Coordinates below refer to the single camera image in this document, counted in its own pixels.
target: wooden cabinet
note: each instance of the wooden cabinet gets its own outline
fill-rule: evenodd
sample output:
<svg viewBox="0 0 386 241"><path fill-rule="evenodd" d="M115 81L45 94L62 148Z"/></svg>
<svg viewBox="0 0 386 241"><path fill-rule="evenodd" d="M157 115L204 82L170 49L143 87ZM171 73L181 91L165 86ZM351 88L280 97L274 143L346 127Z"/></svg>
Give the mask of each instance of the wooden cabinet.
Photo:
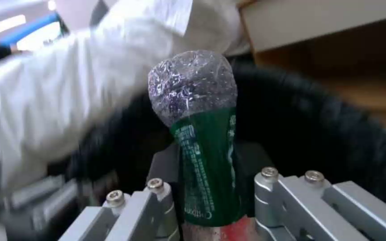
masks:
<svg viewBox="0 0 386 241"><path fill-rule="evenodd" d="M257 64L320 81L386 124L386 0L258 0L240 12Z"/></svg>

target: white sleeve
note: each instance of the white sleeve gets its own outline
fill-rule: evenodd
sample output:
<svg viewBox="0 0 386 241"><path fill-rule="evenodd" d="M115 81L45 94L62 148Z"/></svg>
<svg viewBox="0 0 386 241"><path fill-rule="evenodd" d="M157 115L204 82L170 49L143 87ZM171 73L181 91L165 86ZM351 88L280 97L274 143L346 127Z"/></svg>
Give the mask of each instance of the white sleeve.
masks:
<svg viewBox="0 0 386 241"><path fill-rule="evenodd" d="M147 73L163 59L188 50L227 50L224 27L215 30L229 21L203 29L189 18L204 7L185 0L177 10L177 1L147 0L153 11L123 19L111 11L97 29L0 62L2 193L42 178L48 162L75 150L93 125L147 91Z"/></svg>

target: plastic bottle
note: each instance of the plastic bottle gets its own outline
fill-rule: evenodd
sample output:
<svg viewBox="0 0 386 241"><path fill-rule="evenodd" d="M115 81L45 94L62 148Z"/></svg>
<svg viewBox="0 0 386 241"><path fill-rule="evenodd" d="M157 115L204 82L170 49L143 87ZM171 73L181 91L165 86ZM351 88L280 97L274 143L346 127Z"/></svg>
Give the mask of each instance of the plastic bottle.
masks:
<svg viewBox="0 0 386 241"><path fill-rule="evenodd" d="M182 149L184 218L227 226L244 215L233 168L237 87L224 56L191 51L148 75L153 110Z"/></svg>

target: metal clamp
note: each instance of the metal clamp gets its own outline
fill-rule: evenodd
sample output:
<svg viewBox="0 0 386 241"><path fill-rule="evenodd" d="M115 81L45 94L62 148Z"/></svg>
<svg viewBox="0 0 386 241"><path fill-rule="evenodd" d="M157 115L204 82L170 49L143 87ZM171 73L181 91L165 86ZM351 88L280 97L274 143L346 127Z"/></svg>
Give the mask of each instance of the metal clamp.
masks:
<svg viewBox="0 0 386 241"><path fill-rule="evenodd" d="M319 171L255 177L256 229L266 240L386 240L386 204L353 182L331 186Z"/></svg>

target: gray machine part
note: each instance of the gray machine part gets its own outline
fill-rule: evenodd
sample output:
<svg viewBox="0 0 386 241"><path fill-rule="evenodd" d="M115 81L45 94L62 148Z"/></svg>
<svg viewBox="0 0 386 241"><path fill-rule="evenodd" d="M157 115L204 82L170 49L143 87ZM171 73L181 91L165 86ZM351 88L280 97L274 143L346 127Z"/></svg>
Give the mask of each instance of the gray machine part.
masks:
<svg viewBox="0 0 386 241"><path fill-rule="evenodd" d="M125 200L120 214L87 207L60 241L178 241L181 236L169 184L155 178Z"/></svg>
<svg viewBox="0 0 386 241"><path fill-rule="evenodd" d="M59 241L105 240L116 219L111 208L86 207Z"/></svg>
<svg viewBox="0 0 386 241"><path fill-rule="evenodd" d="M386 204L354 182L333 185L323 199L366 237L386 240Z"/></svg>
<svg viewBox="0 0 386 241"><path fill-rule="evenodd" d="M386 204L355 183L331 186L317 171L282 177L265 169L255 177L264 240L386 240Z"/></svg>
<svg viewBox="0 0 386 241"><path fill-rule="evenodd" d="M33 191L38 190L37 186L32 187ZM31 199L27 204L22 204L21 208L4 209L0 212L0 222L6 228L8 241L55 240L78 215L78 185L74 181L66 183L53 193L43 191L42 197L38 197L37 193L31 192Z"/></svg>

